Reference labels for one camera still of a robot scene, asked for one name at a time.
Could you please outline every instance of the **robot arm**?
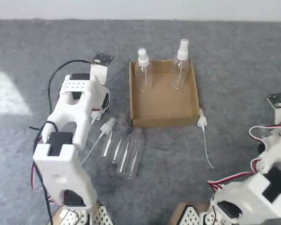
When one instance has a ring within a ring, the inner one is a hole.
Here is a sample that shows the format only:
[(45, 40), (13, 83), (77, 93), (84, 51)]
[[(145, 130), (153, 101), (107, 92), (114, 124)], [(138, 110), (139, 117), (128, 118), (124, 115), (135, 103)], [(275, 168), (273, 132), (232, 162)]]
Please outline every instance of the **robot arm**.
[[(100, 59), (107, 56), (98, 55)], [(104, 83), (107, 67), (112, 60), (113, 57), (110, 57), (108, 64), (106, 60), (92, 64), (90, 74), (65, 77), (56, 107), (48, 117), (59, 132), (53, 124), (46, 123), (42, 131), (44, 143), (37, 145), (33, 155), (44, 186), (54, 202), (86, 216), (96, 205), (97, 194), (81, 166), (78, 152), (85, 148), (92, 111), (95, 109), (103, 113), (109, 106), (110, 92)], [(75, 132), (60, 132), (69, 122), (76, 123)], [(86, 223), (87, 220), (79, 222), (81, 225)]]
[[(281, 93), (268, 96), (275, 109), (275, 122), (281, 122)], [(218, 188), (200, 224), (253, 225), (281, 218), (281, 127), (262, 138), (265, 151), (259, 155), (257, 173), (242, 182)]]

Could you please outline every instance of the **brown cardboard tray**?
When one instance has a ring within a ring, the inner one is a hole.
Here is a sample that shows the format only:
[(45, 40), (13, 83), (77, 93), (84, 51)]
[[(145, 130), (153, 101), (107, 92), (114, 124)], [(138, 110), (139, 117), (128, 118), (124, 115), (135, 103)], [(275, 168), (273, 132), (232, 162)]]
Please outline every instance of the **brown cardboard tray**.
[(152, 60), (153, 88), (140, 91), (134, 74), (135, 61), (129, 62), (130, 117), (133, 127), (155, 128), (195, 124), (199, 117), (197, 85), (192, 62), (182, 89), (170, 86), (171, 60)]

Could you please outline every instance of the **sunlight patch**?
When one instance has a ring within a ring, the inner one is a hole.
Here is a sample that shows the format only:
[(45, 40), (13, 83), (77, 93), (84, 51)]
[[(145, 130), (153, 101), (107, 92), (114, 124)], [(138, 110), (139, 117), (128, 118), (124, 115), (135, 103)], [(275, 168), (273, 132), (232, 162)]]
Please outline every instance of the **sunlight patch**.
[(2, 72), (0, 72), (0, 114), (32, 114), (13, 82)]

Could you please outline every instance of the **gray carpet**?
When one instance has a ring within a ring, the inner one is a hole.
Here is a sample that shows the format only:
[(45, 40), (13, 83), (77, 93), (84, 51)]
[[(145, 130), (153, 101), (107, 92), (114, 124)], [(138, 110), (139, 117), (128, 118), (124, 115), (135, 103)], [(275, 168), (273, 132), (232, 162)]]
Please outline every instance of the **gray carpet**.
[[(89, 150), (102, 123), (129, 111), (128, 61), (137, 59), (137, 49), (171, 59), (181, 38), (193, 43), (190, 56), (215, 169), (206, 162), (197, 127), (145, 130), (132, 182), (99, 159), (99, 146), (84, 168), (116, 225), (165, 224), (177, 203), (209, 201), (207, 179), (249, 169), (258, 144), (248, 129), (273, 123), (266, 95), (281, 91), (281, 23), (0, 21), (0, 224), (42, 225), (48, 219), (43, 193), (30, 188), (36, 132), (28, 125), (40, 126), (48, 116), (50, 74), (67, 60), (90, 60), (97, 52), (115, 56), (106, 83), (111, 106), (89, 134)], [(88, 70), (79, 63), (63, 69), (52, 83), (53, 101), (66, 74)]]

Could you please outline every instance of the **white wall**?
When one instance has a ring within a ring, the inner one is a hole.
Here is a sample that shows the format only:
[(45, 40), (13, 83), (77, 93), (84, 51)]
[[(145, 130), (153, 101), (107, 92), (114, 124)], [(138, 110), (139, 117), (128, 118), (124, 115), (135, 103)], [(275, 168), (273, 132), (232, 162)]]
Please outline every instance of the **white wall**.
[(281, 0), (0, 0), (0, 19), (281, 21)]

